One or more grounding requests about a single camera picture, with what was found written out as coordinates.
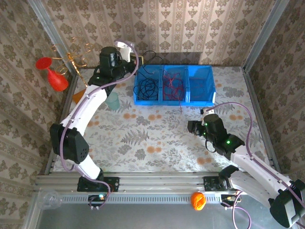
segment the floral tablecloth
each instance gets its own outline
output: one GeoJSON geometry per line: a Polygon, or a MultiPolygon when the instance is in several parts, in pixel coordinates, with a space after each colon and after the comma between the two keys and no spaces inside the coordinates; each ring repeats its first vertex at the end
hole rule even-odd
{"type": "MultiPolygon", "coordinates": [[[[247,106],[254,125],[250,149],[266,163],[266,150],[256,122],[252,103],[240,67],[213,67],[216,86],[215,104],[239,102],[247,106]]],[[[82,70],[88,81],[93,69],[82,70]]],[[[85,131],[90,156],[104,171],[213,171],[231,164],[225,157],[205,149],[204,140],[187,130],[189,120],[200,120],[199,107],[136,106],[133,102],[134,78],[118,84],[120,108],[109,110],[103,103],[85,131]]],[[[78,80],[75,93],[85,85],[78,80]]],[[[215,111],[228,133],[245,140],[250,125],[249,115],[238,106],[225,105],[215,111]]],[[[53,171],[64,171],[57,157],[53,171]]]]}

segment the blue storage bin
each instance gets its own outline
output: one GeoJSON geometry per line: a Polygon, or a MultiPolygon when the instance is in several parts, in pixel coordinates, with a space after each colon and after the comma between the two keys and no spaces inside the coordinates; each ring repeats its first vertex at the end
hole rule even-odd
{"type": "Polygon", "coordinates": [[[213,106],[216,95],[210,65],[146,65],[133,92],[136,105],[213,106]]]}

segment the orange ball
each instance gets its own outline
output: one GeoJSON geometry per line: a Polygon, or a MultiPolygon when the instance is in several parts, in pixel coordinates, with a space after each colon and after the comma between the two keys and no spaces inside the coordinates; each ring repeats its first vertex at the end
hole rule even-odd
{"type": "Polygon", "coordinates": [[[196,211],[200,211],[206,204],[205,196],[201,192],[194,192],[191,196],[191,203],[196,211]]]}

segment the gold wire decoration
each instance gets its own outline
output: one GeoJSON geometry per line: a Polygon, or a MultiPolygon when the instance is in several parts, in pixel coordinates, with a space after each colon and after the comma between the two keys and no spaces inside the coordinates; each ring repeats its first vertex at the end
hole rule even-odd
{"type": "MultiPolygon", "coordinates": [[[[71,38],[71,43],[75,43],[76,41],[79,41],[81,42],[81,38],[80,37],[72,37],[71,38]]],[[[57,52],[57,47],[61,46],[63,49],[64,47],[61,45],[61,44],[55,44],[51,47],[51,50],[53,52],[57,52]]],[[[58,66],[55,71],[58,72],[59,74],[61,75],[64,75],[65,73],[67,73],[68,71],[68,68],[65,66],[67,62],[71,62],[71,64],[73,65],[76,73],[79,75],[79,77],[81,78],[81,80],[84,82],[85,86],[88,87],[88,84],[86,83],[85,79],[83,78],[83,76],[81,75],[80,71],[78,70],[78,67],[85,67],[88,65],[88,59],[87,58],[81,58],[81,64],[77,64],[75,62],[75,58],[77,57],[82,57],[83,55],[91,52],[93,49],[93,44],[91,43],[86,43],[84,45],[84,50],[85,52],[81,53],[81,54],[78,54],[76,55],[74,52],[67,52],[66,55],[67,55],[67,60],[65,60],[64,58],[58,58],[58,57],[50,57],[54,60],[63,60],[63,64],[61,64],[60,66],[58,66]]]]}

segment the patterned wall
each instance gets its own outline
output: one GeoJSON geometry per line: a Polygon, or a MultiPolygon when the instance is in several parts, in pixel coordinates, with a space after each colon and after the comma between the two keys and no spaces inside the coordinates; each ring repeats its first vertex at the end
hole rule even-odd
{"type": "Polygon", "coordinates": [[[305,180],[305,1],[290,0],[250,71],[283,172],[305,180]]]}
{"type": "Polygon", "coordinates": [[[115,38],[136,42],[140,53],[166,62],[243,65],[275,0],[44,0],[72,51],[73,36],[94,44],[90,66],[115,38]]]}
{"type": "Polygon", "coordinates": [[[48,158],[49,127],[63,93],[35,62],[51,41],[26,1],[0,1],[0,228],[21,228],[36,175],[48,158]]]}

